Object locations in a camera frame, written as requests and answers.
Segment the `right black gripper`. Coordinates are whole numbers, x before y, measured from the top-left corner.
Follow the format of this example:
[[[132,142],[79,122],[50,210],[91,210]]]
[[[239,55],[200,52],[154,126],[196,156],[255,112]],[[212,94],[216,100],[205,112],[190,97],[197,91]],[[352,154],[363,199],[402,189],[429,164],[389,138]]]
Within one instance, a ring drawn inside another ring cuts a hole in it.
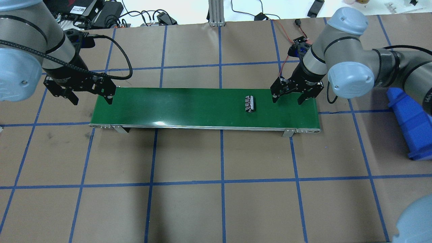
[[[324,76],[309,71],[305,66],[297,66],[290,78],[278,77],[271,85],[272,102],[276,103],[281,96],[292,92],[301,93],[297,99],[298,105],[309,98],[316,98],[324,89]]]

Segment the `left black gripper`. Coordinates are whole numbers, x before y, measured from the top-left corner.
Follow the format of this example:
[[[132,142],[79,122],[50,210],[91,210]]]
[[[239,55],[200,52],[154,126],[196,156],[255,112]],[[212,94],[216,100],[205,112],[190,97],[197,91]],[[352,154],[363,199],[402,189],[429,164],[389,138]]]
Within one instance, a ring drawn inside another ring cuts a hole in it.
[[[108,104],[113,103],[117,86],[110,78],[93,76],[66,66],[43,67],[47,74],[45,87],[54,97],[68,99],[77,106],[79,98],[74,92],[90,92],[102,96]]]

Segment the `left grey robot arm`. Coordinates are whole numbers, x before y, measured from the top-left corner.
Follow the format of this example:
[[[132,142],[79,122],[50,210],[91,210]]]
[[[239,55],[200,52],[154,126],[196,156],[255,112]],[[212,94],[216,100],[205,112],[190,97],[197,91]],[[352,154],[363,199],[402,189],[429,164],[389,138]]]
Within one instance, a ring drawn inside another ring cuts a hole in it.
[[[2,0],[0,15],[2,102],[31,97],[45,72],[44,85],[55,97],[77,105],[76,92],[89,92],[112,103],[116,85],[80,57],[82,48],[95,46],[94,35],[63,30],[41,0]]]

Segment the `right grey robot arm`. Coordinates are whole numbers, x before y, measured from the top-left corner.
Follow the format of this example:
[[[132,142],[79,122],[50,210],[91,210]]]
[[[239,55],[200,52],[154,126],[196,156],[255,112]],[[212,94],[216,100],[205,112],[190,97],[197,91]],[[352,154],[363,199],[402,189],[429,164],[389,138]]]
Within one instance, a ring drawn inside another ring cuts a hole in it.
[[[369,19],[356,9],[335,12],[293,70],[298,86],[326,75],[343,101],[341,111],[324,113],[324,131],[295,138],[292,145],[305,241],[359,243],[401,241],[431,231],[431,161],[408,153],[398,126],[400,100],[384,108],[390,87],[431,110],[431,55],[412,46],[365,50],[361,35]]]

